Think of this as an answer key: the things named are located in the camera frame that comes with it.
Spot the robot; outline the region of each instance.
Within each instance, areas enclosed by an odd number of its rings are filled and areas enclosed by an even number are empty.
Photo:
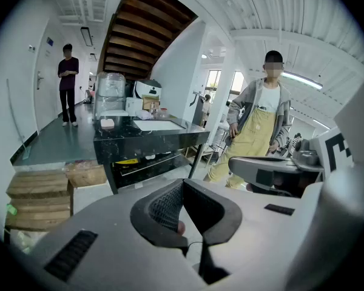
[[[230,159],[231,171],[276,194],[177,179],[113,195],[43,237],[25,268],[53,290],[314,289],[364,237],[362,109],[364,84],[336,116],[338,127],[302,141],[292,159]],[[301,197],[288,197],[285,185],[303,177]],[[198,270],[177,233],[182,206],[203,237]]]

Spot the yellow overalls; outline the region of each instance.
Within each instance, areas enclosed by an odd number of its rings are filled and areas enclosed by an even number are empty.
[[[256,108],[219,162],[209,169],[207,174],[211,181],[219,181],[228,174],[228,161],[233,156],[265,156],[274,131],[275,119],[276,113]],[[227,180],[226,187],[237,189],[243,182],[244,179],[233,174]]]

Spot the gray cardigan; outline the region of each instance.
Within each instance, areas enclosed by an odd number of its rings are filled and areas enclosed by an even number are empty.
[[[229,125],[238,122],[238,131],[241,131],[245,122],[252,114],[252,111],[257,108],[257,103],[260,99],[261,91],[263,90],[264,80],[265,79],[252,81],[229,105],[227,121]],[[289,135],[289,129],[291,127],[290,92],[283,87],[279,81],[278,85],[280,86],[280,101],[274,131],[272,132],[269,143],[272,145],[274,140],[277,140],[279,142],[279,147],[283,147],[286,144],[286,138]],[[240,120],[238,120],[238,114],[243,107],[245,107],[245,112]],[[228,145],[230,144],[230,140],[230,138],[226,140]]]

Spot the ceiling light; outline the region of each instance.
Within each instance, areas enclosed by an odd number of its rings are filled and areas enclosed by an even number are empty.
[[[317,90],[322,89],[322,85],[321,84],[319,84],[317,82],[314,82],[312,80],[306,79],[306,78],[304,78],[302,76],[295,75],[295,74],[290,73],[290,72],[283,72],[281,75],[284,76],[284,77],[286,77],[286,78],[293,79],[293,80],[296,80],[296,81],[305,83],[307,85],[310,85],[310,86],[312,86],[313,88],[315,88]]]
[[[330,129],[328,126],[323,125],[321,122],[318,122],[316,119],[313,119],[314,122],[316,122],[317,124],[320,124],[321,126],[323,126],[326,129]]]
[[[90,31],[88,27],[81,27],[81,33],[83,34],[83,38],[86,46],[93,46],[92,37],[90,36]]]

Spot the white door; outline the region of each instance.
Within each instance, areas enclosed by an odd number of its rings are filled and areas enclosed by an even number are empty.
[[[57,118],[57,94],[59,93],[58,64],[63,59],[63,38],[47,24],[35,69],[35,115],[38,130]]]

